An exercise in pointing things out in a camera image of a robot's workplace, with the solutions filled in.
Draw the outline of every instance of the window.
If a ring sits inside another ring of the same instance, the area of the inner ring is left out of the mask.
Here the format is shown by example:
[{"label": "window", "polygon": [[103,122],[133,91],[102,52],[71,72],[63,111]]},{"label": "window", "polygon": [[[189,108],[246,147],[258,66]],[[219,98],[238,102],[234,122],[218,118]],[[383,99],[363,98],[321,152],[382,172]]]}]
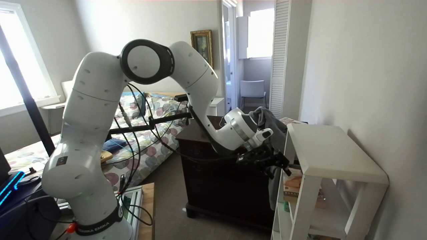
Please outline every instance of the window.
[{"label": "window", "polygon": [[271,58],[274,8],[253,11],[249,18],[249,58]]},{"label": "window", "polygon": [[[36,103],[46,106],[58,102],[55,88],[40,58],[22,7],[19,4],[0,2],[0,26]],[[0,76],[0,112],[12,114],[20,111],[23,99],[2,51]]]}]

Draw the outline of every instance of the door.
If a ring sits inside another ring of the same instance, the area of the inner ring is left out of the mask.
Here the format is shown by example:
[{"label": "door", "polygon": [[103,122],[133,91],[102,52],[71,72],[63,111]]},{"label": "door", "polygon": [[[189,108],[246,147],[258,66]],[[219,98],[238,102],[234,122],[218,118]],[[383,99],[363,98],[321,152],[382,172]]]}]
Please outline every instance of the door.
[{"label": "door", "polygon": [[223,2],[223,56],[226,80],[226,112],[238,107],[239,74],[237,71],[237,7]]}]

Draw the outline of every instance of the pillow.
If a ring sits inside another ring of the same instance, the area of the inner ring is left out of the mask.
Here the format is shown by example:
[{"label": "pillow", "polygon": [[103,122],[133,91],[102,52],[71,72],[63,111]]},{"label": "pillow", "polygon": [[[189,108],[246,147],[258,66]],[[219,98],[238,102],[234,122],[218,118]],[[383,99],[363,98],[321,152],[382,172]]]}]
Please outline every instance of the pillow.
[{"label": "pillow", "polygon": [[[121,98],[121,104],[130,119],[137,119],[146,115],[146,96],[139,92],[134,92],[134,95],[131,91],[123,91]],[[115,116],[123,118],[121,107],[118,107]]]},{"label": "pillow", "polygon": [[127,146],[126,142],[121,140],[121,139],[109,139],[105,144],[103,144],[103,150],[109,151],[111,154],[117,154],[118,151],[121,151],[122,148],[125,148]]},{"label": "pillow", "polygon": [[150,95],[150,106],[155,119],[177,115],[179,112],[181,103],[174,100],[171,96],[163,96],[159,94]]}]

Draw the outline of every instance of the picture frame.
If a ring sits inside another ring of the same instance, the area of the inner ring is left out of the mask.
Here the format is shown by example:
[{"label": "picture frame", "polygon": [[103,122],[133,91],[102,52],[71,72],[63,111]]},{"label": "picture frame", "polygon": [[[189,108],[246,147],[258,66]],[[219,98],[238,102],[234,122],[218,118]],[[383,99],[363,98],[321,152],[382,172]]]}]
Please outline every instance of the picture frame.
[{"label": "picture frame", "polygon": [[211,30],[193,31],[191,44],[214,68],[213,31]]}]

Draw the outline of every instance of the doorway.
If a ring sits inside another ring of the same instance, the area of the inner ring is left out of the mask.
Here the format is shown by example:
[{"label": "doorway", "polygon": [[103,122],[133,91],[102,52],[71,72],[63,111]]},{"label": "doorway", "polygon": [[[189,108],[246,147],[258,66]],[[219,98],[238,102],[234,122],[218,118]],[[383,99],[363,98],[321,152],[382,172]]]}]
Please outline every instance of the doorway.
[{"label": "doorway", "polygon": [[[229,3],[222,7],[226,110],[269,108],[275,0]],[[246,80],[265,80],[267,96],[243,102],[239,88]]]},{"label": "doorway", "polygon": [[239,71],[237,71],[237,4],[223,2],[222,6],[223,24],[223,62],[226,80],[226,112],[238,107],[239,102]]}]

